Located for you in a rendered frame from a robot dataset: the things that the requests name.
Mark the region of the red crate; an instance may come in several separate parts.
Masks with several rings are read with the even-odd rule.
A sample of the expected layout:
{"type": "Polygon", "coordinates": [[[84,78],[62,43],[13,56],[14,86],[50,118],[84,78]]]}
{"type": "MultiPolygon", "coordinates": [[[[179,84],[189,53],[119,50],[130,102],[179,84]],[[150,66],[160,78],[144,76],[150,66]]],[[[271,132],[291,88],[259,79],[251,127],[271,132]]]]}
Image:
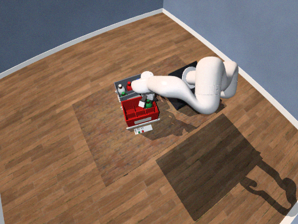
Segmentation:
{"type": "Polygon", "coordinates": [[[125,121],[128,127],[158,119],[159,111],[155,101],[152,103],[152,108],[145,109],[145,107],[138,106],[141,99],[142,97],[140,96],[121,101],[125,121]]]}

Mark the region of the red bottle with pink label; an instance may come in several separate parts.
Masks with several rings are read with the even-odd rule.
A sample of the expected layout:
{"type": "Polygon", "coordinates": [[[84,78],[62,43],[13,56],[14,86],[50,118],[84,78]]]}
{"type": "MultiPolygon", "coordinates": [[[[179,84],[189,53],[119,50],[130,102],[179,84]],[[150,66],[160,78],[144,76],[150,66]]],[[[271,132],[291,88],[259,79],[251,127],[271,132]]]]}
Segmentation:
{"type": "Polygon", "coordinates": [[[127,84],[126,88],[127,88],[127,91],[130,91],[130,90],[132,90],[132,87],[131,87],[131,82],[128,82],[128,84],[127,84]]]}

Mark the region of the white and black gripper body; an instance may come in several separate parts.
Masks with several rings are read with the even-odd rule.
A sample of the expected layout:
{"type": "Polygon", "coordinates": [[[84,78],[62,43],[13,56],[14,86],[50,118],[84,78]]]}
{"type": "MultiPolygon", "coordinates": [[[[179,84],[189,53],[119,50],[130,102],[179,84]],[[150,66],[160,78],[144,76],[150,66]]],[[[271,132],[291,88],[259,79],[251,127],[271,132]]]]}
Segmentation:
{"type": "Polygon", "coordinates": [[[153,100],[153,97],[155,96],[155,93],[154,92],[151,92],[151,94],[145,94],[145,93],[143,93],[142,94],[142,97],[143,97],[143,95],[147,95],[147,98],[146,99],[153,100]]]}

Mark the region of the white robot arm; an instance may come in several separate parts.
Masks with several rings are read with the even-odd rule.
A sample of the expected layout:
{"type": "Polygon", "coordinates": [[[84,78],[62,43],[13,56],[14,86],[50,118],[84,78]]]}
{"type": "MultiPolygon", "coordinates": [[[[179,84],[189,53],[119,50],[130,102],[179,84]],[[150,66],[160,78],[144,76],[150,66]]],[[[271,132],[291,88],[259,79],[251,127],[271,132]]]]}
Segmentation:
{"type": "Polygon", "coordinates": [[[220,98],[229,99],[235,95],[238,73],[236,62],[205,57],[196,68],[186,68],[182,79],[154,76],[152,72],[145,71],[139,80],[131,83],[131,87],[138,94],[154,92],[163,97],[181,99],[201,114],[212,114],[218,109],[220,98]],[[195,94],[190,89],[194,87],[195,94]]]}

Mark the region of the green bottle with light green label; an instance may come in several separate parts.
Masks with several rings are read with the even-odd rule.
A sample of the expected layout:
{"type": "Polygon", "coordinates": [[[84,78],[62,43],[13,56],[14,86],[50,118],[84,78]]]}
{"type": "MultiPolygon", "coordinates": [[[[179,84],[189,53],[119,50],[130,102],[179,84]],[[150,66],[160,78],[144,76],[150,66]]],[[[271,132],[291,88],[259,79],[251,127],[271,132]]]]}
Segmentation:
{"type": "Polygon", "coordinates": [[[151,101],[149,99],[146,100],[145,109],[152,108],[151,101]]]}

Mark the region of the grey plastic crate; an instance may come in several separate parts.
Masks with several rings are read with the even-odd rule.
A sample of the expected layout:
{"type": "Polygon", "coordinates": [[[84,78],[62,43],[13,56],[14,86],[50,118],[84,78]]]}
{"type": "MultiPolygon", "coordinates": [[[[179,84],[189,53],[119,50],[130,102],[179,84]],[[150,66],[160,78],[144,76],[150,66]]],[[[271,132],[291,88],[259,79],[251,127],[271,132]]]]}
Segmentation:
{"type": "MultiPolygon", "coordinates": [[[[139,78],[139,79],[141,78],[141,73],[140,73],[140,74],[137,74],[137,75],[135,75],[135,76],[128,77],[128,78],[125,78],[125,79],[123,79],[123,80],[114,82],[116,91],[117,91],[119,85],[122,85],[124,88],[126,88],[126,85],[128,84],[128,82],[131,82],[131,83],[132,83],[132,81],[134,81],[134,80],[136,80],[136,79],[138,79],[138,78],[139,78]]],[[[127,88],[126,88],[125,90],[127,90],[127,88]]],[[[119,100],[120,100],[120,102],[121,102],[121,101],[125,101],[125,100],[129,100],[129,99],[133,99],[133,98],[136,98],[136,97],[140,97],[140,96],[141,96],[141,95],[139,95],[138,93],[134,92],[133,90],[126,91],[125,93],[128,94],[128,95],[125,95],[125,96],[120,97],[121,94],[118,94],[118,92],[117,92],[117,94],[118,94],[118,96],[119,96],[119,100]]]]}

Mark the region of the white paper pick list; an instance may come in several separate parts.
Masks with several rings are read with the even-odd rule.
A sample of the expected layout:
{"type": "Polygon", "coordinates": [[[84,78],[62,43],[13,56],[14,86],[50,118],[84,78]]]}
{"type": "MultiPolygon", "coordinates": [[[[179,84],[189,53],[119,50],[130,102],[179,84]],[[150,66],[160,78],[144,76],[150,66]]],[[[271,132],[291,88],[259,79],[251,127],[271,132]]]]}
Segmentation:
{"type": "Polygon", "coordinates": [[[146,131],[149,131],[149,130],[153,130],[151,124],[147,125],[147,126],[144,126],[144,127],[134,129],[135,134],[143,133],[143,132],[146,132],[146,131]]]}

